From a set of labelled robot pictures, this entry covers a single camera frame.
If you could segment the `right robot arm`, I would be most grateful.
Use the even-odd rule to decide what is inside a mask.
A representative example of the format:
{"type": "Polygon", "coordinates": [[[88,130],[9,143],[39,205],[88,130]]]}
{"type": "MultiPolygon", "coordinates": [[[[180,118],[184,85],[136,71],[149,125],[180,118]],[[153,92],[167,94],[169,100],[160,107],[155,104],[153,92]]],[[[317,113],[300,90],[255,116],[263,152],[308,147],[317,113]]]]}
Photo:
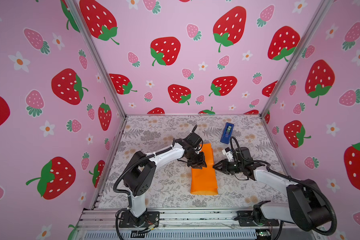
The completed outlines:
{"type": "Polygon", "coordinates": [[[328,198],[316,182],[297,180],[271,169],[266,161],[254,160],[248,148],[226,148],[225,159],[213,168],[226,175],[242,173],[246,180],[253,180],[270,186],[287,197],[287,202],[263,201],[255,204],[251,213],[252,221],[265,225],[271,220],[295,224],[301,230],[331,235],[337,228],[337,217],[328,198]]]}

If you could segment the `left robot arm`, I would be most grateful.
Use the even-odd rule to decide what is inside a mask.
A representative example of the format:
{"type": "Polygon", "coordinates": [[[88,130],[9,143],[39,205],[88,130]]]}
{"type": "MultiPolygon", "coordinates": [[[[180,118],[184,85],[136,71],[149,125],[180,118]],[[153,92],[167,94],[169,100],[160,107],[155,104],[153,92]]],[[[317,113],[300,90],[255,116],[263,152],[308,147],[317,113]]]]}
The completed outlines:
{"type": "Polygon", "coordinates": [[[207,167],[205,154],[201,152],[202,138],[196,133],[190,133],[184,139],[174,139],[166,148],[153,153],[136,152],[125,170],[114,183],[116,193],[125,192],[128,195],[129,213],[140,219],[147,212],[145,193],[150,188],[155,172],[172,161],[184,161],[192,169],[207,167]]]}

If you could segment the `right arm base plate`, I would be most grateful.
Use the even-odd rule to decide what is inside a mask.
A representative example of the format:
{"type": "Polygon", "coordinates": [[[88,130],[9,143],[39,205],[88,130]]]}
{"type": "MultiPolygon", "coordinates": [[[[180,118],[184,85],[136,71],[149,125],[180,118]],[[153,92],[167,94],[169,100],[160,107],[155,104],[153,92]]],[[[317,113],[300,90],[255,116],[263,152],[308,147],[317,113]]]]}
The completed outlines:
{"type": "Polygon", "coordinates": [[[234,221],[238,221],[241,227],[278,227],[278,220],[266,219],[254,211],[237,211],[234,221]]]}

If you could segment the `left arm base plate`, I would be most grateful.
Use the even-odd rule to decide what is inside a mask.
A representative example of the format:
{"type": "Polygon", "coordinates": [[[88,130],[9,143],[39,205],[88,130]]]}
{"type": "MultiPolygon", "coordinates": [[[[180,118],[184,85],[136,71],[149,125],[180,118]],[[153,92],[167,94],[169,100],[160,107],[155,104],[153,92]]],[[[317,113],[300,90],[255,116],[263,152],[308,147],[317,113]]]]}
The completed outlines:
{"type": "Polygon", "coordinates": [[[160,212],[146,211],[140,217],[135,217],[130,211],[123,212],[119,217],[120,228],[147,228],[156,226],[160,221],[160,212]]]}

